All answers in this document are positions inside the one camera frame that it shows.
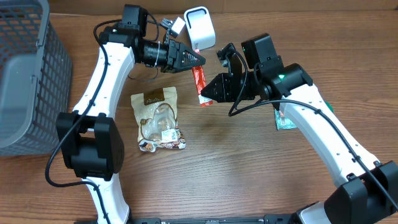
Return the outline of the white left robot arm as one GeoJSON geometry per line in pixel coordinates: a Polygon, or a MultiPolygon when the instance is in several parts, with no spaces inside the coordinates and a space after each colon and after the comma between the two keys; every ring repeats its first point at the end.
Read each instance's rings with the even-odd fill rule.
{"type": "Polygon", "coordinates": [[[191,47],[174,40],[162,43],[145,38],[147,25],[157,21],[146,9],[124,6],[121,19],[101,23],[94,31],[99,45],[98,61],[91,80],[70,113],[56,121],[59,144],[66,168],[88,187],[98,217],[95,223],[131,223],[119,172],[124,162],[124,143],[114,122],[116,107],[127,76],[136,63],[178,73],[204,65],[206,60],[191,47]]]}

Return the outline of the red stick packet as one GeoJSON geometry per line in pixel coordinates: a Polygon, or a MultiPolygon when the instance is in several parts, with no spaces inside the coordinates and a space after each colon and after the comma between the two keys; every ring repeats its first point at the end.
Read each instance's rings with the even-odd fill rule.
{"type": "Polygon", "coordinates": [[[195,86],[196,86],[197,92],[198,92],[198,99],[199,99],[200,106],[206,107],[206,106],[212,105],[213,104],[212,99],[201,95],[202,89],[204,89],[204,87],[206,87],[206,80],[205,80],[205,74],[204,74],[203,67],[201,65],[195,66],[192,68],[192,72],[193,72],[193,79],[195,81],[195,86]]]}

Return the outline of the beige snack pouch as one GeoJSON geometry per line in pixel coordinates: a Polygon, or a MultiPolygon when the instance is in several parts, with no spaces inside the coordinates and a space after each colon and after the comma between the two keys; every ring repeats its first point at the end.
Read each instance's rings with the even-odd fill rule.
{"type": "Polygon", "coordinates": [[[131,95],[131,106],[139,128],[137,143],[141,151],[185,149],[186,140],[178,126],[174,86],[131,95]]]}

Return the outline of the teal tissue pack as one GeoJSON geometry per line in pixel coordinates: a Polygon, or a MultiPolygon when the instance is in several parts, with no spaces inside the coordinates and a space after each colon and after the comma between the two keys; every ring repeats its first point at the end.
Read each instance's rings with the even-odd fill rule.
{"type": "Polygon", "coordinates": [[[297,126],[288,119],[281,111],[274,110],[275,125],[277,130],[280,129],[295,129],[297,126]]]}

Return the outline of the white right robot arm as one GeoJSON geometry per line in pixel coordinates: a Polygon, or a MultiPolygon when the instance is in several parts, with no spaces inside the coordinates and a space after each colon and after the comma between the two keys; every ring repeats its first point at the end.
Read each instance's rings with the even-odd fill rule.
{"type": "Polygon", "coordinates": [[[397,212],[397,164],[382,163],[342,125],[323,100],[310,75],[298,64],[284,65],[271,36],[262,34],[219,50],[228,71],[204,89],[204,97],[231,103],[230,116],[272,105],[306,137],[329,171],[335,191],[324,201],[294,213],[265,215],[264,223],[376,223],[397,212]]]}

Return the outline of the green lidded jar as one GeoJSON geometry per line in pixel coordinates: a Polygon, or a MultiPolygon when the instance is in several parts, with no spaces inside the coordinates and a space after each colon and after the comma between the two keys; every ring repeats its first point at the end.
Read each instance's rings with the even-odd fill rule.
{"type": "Polygon", "coordinates": [[[325,101],[325,104],[327,105],[327,107],[329,108],[329,110],[333,113],[333,107],[331,104],[329,104],[329,102],[325,101]]]}

